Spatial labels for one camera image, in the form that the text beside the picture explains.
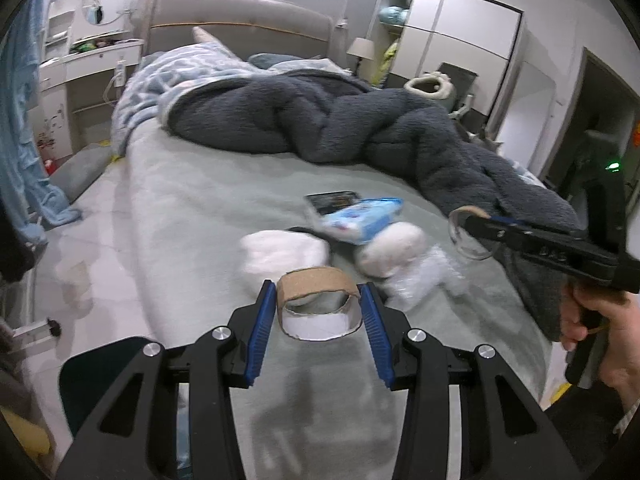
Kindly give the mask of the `person's right hand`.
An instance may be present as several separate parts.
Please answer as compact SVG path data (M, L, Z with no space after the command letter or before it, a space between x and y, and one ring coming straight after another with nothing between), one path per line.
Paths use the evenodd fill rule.
M588 336L582 314L597 312L605 318L608 344L599 375L616 391L628 412L639 401L639 296L569 282L562 292L561 344L573 351Z

